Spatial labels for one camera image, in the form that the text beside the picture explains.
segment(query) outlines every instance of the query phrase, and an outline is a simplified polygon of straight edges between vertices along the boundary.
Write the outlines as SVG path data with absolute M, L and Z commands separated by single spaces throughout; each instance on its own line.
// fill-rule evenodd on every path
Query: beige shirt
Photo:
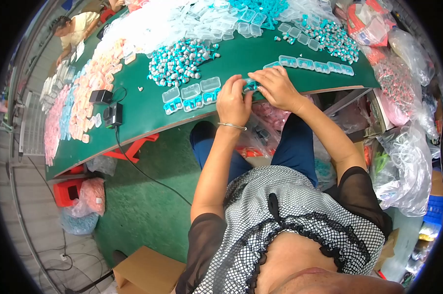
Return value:
M 69 44 L 73 46 L 77 46 L 79 42 L 83 39 L 84 32 L 89 27 L 90 23 L 99 18 L 99 14 L 95 12 L 84 12 L 78 15 L 75 15 L 71 18 L 75 23 L 74 32 L 67 34 L 64 37 L 61 37 L 61 45 L 63 49 L 68 47 Z

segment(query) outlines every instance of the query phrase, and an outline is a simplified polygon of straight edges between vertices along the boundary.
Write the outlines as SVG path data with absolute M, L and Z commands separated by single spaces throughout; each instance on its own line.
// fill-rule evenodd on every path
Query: black ruffle trim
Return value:
M 264 241 L 264 248 L 262 250 L 258 251 L 258 253 L 260 254 L 260 259 L 254 265 L 254 270 L 251 273 L 251 277 L 246 280 L 246 293 L 248 293 L 248 294 L 255 293 L 255 288 L 257 286 L 257 277 L 260 274 L 260 266 L 265 264 L 265 262 L 267 261 L 267 255 L 266 255 L 267 247 L 269 246 L 269 244 L 271 244 L 272 239 L 285 229 L 290 229 L 290 230 L 296 231 L 296 232 L 298 232 L 299 235 L 301 235 L 303 237 L 307 237 L 307 238 L 313 240 L 314 242 L 320 244 L 321 247 L 319 248 L 319 250 L 321 251 L 321 253 L 324 256 L 332 257 L 334 259 L 334 264 L 336 264 L 336 266 L 338 268 L 338 272 L 343 273 L 343 267 L 346 265 L 346 261 L 344 259 L 342 259 L 342 257 L 341 257 L 340 248 L 331 247 L 324 238 L 319 237 L 314 232 L 304 230 L 302 225 L 299 225 L 296 223 L 284 223 L 285 219 L 287 219 L 287 218 L 296 218 L 296 219 L 298 219 L 298 218 L 307 218 L 307 219 L 314 218 L 316 220 L 321 220 L 321 221 L 326 222 L 327 225 L 331 229 L 338 231 L 338 232 L 345 232 L 346 235 L 348 236 L 349 241 L 353 244 L 356 244 L 357 247 L 359 248 L 359 250 L 361 251 L 361 253 L 366 257 L 366 263 L 370 261 L 370 259 L 371 259 L 370 253 L 368 252 L 368 249 L 367 249 L 365 243 L 362 240 L 358 239 L 358 237 L 355 235 L 354 229 L 352 228 L 351 225 L 343 226 L 335 220 L 330 220 L 327 215 L 316 213 L 316 212 L 306 214 L 306 215 L 300 215 L 300 216 L 289 215 L 285 218 L 282 218 L 282 223 L 280 224 L 279 228 L 276 228 L 274 230 L 274 232 L 271 232 L 268 234 L 267 238 Z M 254 231 L 258 231 L 263 226 L 265 226 L 268 222 L 272 222 L 272 221 L 275 221 L 275 220 L 268 219 L 266 221 L 263 221 L 261 224 L 256 226 L 257 230 L 254 230 Z

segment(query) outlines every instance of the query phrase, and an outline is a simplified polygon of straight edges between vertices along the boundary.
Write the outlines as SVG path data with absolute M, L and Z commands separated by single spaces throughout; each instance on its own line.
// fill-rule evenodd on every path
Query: blue pants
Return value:
M 211 122 L 201 121 L 190 132 L 190 144 L 200 168 L 203 168 L 207 161 L 216 130 L 217 128 Z M 301 118 L 293 113 L 285 122 L 282 138 L 272 157 L 271 164 L 293 168 L 307 176 L 313 186 L 318 185 L 313 153 L 313 132 Z M 231 156 L 228 183 L 250 169 L 252 166 L 234 150 Z

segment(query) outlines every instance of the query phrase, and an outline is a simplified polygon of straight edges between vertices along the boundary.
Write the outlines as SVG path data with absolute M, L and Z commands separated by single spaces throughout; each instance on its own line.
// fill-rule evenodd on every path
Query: black sheer sleeve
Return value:
M 187 266 L 177 281 L 176 294 L 192 293 L 198 286 L 221 245 L 225 229 L 226 222 L 216 214 L 195 218 L 189 230 Z
M 392 220 L 378 204 L 370 176 L 363 168 L 349 168 L 342 175 L 337 194 L 331 196 L 343 208 L 377 225 L 388 239 L 393 230 Z

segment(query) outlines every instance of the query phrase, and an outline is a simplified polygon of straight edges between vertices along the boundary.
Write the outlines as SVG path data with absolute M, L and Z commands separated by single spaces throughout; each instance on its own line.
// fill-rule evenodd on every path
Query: green work table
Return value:
M 108 21 L 111 22 L 119 15 L 120 13 L 114 15 Z M 99 29 L 85 41 L 84 53 L 78 61 L 72 64 L 76 67 L 76 71 L 81 70 L 88 59 L 92 58 L 94 49 L 100 41 L 96 37 L 98 31 Z M 244 38 L 235 32 L 234 39 L 219 43 L 219 49 L 216 52 L 220 53 L 220 58 L 206 61 L 199 66 L 201 79 L 190 79 L 189 83 L 180 88 L 212 77 L 219 77 L 222 85 L 234 74 L 242 74 L 243 78 L 248 78 L 247 73 L 261 70 L 264 65 L 277 61 L 279 55 L 299 57 L 302 54 L 303 58 L 314 61 L 346 64 L 338 57 L 330 56 L 326 51 L 315 52 L 298 42 L 293 45 L 284 40 L 277 42 L 274 41 L 274 36 L 282 37 L 282 33 L 277 29 L 274 31 L 264 29 L 262 36 L 258 38 Z M 354 69 L 354 76 L 339 73 L 324 74 L 289 67 L 286 69 L 297 91 L 304 94 L 379 87 L 366 57 L 362 53 L 359 55 L 359 61 L 351 65 Z M 123 69 L 114 75 L 114 91 L 119 87 L 127 89 L 127 96 L 121 102 L 123 124 L 119 127 L 119 140 L 122 145 L 206 117 L 216 111 L 216 105 L 211 104 L 191 112 L 184 112 L 181 109 L 171 115 L 166 115 L 161 95 L 170 88 L 157 86 L 153 80 L 146 79 L 149 61 L 146 55 L 137 54 L 135 61 L 124 65 Z M 144 90 L 140 92 L 138 87 L 143 87 Z M 114 99 L 122 97 L 120 91 L 116 93 Z M 259 92 L 255 93 L 254 100 L 260 99 L 263 99 L 263 96 Z M 104 108 L 104 105 L 95 105 L 93 115 L 102 114 Z M 118 148 L 113 129 L 107 129 L 104 126 L 94 127 L 88 134 L 90 140 L 87 144 L 73 139 L 60 141 L 53 166 L 46 168 L 47 180 L 95 156 Z

